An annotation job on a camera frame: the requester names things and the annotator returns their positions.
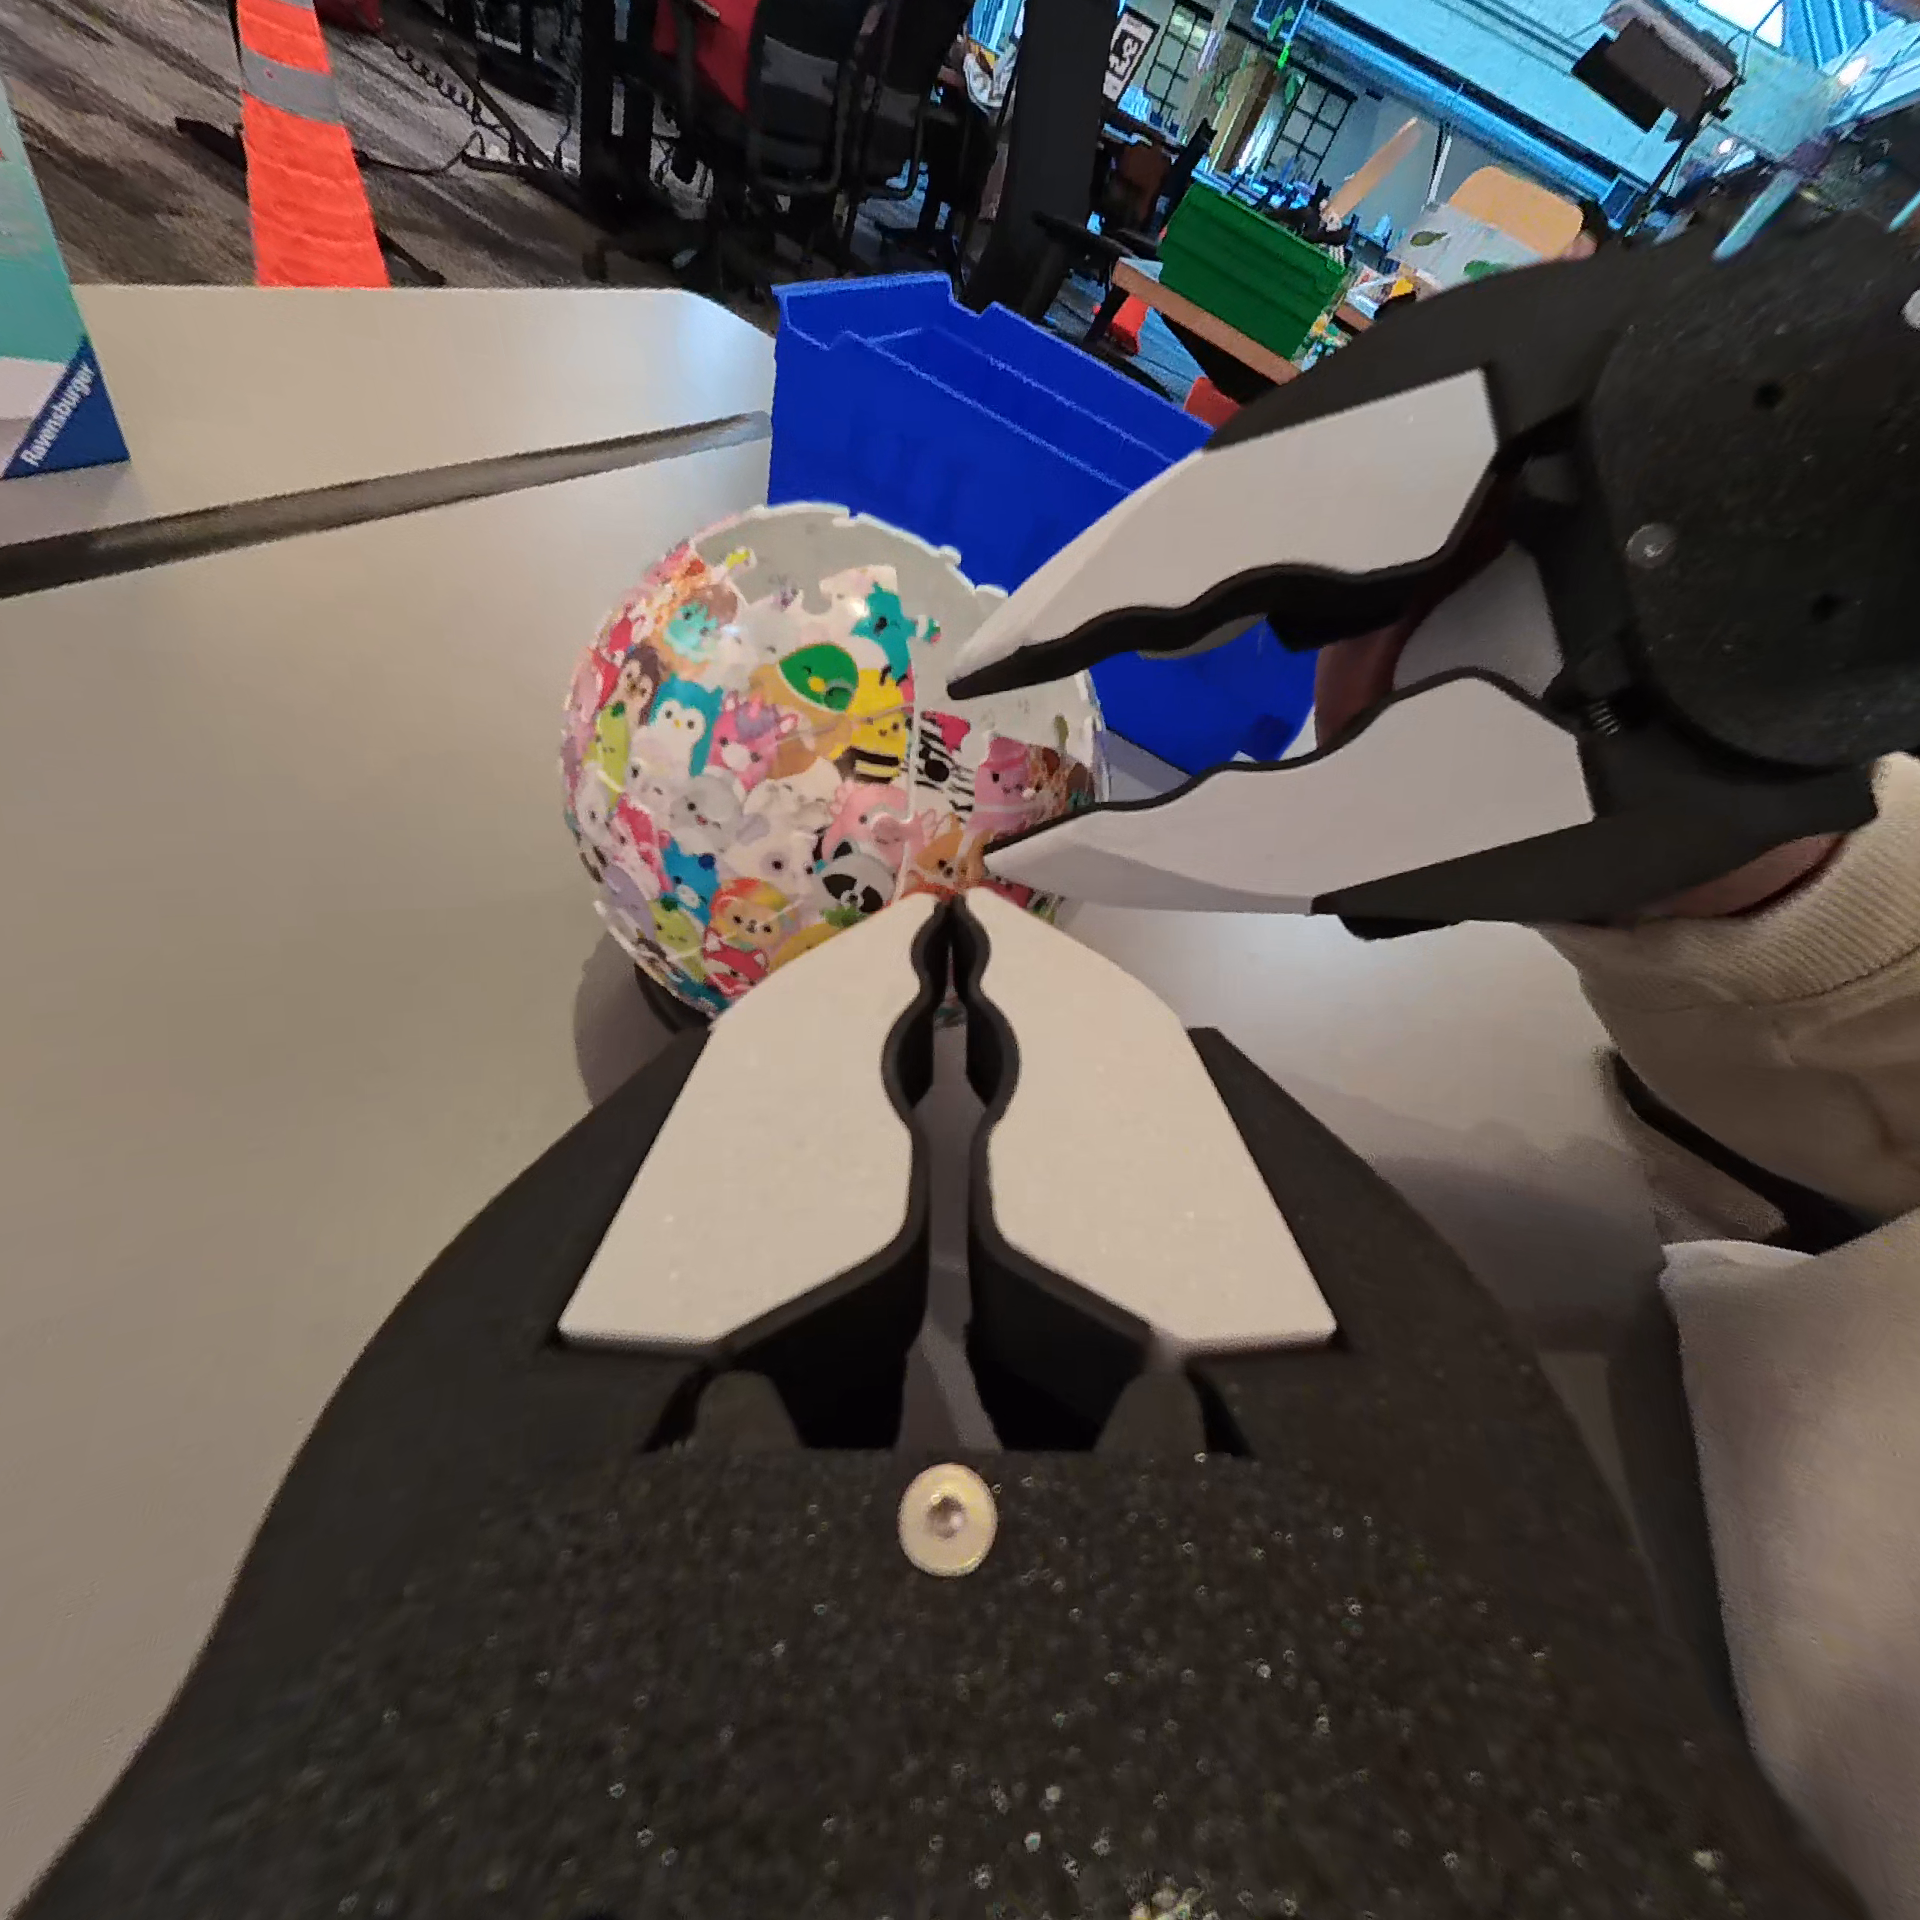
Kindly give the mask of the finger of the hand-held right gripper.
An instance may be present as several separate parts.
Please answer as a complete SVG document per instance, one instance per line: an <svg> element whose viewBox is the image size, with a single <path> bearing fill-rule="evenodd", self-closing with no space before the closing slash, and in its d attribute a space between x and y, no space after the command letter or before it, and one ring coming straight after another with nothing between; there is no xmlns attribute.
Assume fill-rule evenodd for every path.
<svg viewBox="0 0 1920 1920"><path fill-rule="evenodd" d="M1451 566L1498 448L1484 373L1204 448L1044 566L948 657L948 686L1196 657L1273 612L1291 645L1367 634Z"/></svg>
<svg viewBox="0 0 1920 1920"><path fill-rule="evenodd" d="M1443 676L1373 707L1319 754L1225 764L1163 800L1092 805L987 856L990 877L1118 912L1315 918L1601 820L1578 744L1496 676Z"/></svg>

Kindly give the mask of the blue plastic bin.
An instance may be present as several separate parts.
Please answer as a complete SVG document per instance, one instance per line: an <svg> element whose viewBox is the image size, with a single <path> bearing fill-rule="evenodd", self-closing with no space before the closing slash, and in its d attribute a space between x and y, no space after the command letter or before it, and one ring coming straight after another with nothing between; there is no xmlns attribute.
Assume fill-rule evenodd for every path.
<svg viewBox="0 0 1920 1920"><path fill-rule="evenodd" d="M1122 495L1211 439L1171 399L943 274L783 288L770 499L892 521L953 546L980 586L1022 586ZM1163 768L1277 764L1315 663L1273 628L1204 657L1092 668L1118 739Z"/></svg>

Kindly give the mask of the green plastic bin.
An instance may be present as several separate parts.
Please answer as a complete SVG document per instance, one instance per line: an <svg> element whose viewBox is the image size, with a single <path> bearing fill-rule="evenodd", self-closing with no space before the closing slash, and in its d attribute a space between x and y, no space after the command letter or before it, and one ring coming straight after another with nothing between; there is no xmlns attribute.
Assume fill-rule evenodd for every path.
<svg viewBox="0 0 1920 1920"><path fill-rule="evenodd" d="M1161 235L1161 288L1297 357L1351 260L1196 177Z"/></svg>

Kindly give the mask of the wooden table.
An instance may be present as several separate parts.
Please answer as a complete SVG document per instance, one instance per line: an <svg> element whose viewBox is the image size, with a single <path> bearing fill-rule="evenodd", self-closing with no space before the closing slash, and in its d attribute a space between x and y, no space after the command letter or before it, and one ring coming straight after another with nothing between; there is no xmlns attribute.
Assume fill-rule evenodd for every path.
<svg viewBox="0 0 1920 1920"><path fill-rule="evenodd" d="M1319 288L1315 274L1302 264L1211 264L1196 281L1196 294L1211 294L1211 304L1196 304L1184 288L1163 288L1163 264L1146 260L1146 251L1122 251L1118 274L1107 274L1107 294L1118 296L1137 296L1146 309L1161 309L1192 348L1196 348L1196 365L1217 373L1217 365L1243 365L1252 380L1273 380L1273 387L1297 387L1305 365L1302 357L1285 357L1263 337L1243 337L1235 326L1239 323L1273 323L1285 304L1305 304Z"/></svg>

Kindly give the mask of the person's right hand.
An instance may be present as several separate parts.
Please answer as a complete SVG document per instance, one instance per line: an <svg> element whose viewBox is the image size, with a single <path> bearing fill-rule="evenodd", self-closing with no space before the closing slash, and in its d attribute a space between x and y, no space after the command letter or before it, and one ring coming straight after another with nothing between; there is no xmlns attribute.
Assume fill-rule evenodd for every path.
<svg viewBox="0 0 1920 1920"><path fill-rule="evenodd" d="M1315 657L1315 744L1347 744L1390 693L1404 657L1421 612L1400 612L1381 634L1338 641Z"/></svg>

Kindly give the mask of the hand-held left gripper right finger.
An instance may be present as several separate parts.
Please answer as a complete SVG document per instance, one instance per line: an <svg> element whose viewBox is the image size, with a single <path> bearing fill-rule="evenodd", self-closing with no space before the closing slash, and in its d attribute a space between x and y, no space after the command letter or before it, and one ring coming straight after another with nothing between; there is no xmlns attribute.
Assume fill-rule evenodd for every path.
<svg viewBox="0 0 1920 1920"><path fill-rule="evenodd" d="M997 892L953 904L970 1360L1103 1434L1137 1376L1305 1356L1338 1311L1184 1013Z"/></svg>

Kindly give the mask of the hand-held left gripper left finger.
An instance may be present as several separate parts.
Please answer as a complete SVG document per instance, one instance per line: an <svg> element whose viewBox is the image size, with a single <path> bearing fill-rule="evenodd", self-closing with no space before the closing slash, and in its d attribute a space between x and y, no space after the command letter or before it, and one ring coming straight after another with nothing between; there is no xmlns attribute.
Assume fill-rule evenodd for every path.
<svg viewBox="0 0 1920 1920"><path fill-rule="evenodd" d="M943 993L948 904L900 901L739 1000L557 1339L761 1376L810 1450L892 1450L927 1311L920 1104Z"/></svg>

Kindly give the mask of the colourful puzzle ball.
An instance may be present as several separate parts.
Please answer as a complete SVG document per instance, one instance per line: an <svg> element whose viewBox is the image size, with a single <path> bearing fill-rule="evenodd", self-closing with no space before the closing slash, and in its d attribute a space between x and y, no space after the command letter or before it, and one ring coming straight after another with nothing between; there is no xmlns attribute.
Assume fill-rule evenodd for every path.
<svg viewBox="0 0 1920 1920"><path fill-rule="evenodd" d="M1022 831L1107 800L1092 676L962 703L948 657L1006 610L962 553L788 499L668 546L567 703L567 826L628 957L721 1013L900 901L990 884Z"/></svg>

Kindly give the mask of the orange traffic cone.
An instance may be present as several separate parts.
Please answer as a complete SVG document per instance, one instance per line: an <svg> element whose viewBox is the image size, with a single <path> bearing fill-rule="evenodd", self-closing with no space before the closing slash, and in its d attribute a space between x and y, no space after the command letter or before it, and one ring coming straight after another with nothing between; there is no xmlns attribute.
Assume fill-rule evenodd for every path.
<svg viewBox="0 0 1920 1920"><path fill-rule="evenodd" d="M233 0L255 288L384 294L392 260L311 0Z"/></svg>

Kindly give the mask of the printed puzzle box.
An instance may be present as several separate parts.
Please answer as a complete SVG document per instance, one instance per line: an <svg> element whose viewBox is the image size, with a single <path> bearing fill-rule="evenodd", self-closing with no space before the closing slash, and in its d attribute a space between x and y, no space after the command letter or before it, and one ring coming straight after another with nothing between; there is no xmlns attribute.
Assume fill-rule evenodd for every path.
<svg viewBox="0 0 1920 1920"><path fill-rule="evenodd" d="M0 101L0 477L91 465L130 465L130 448L25 133Z"/></svg>

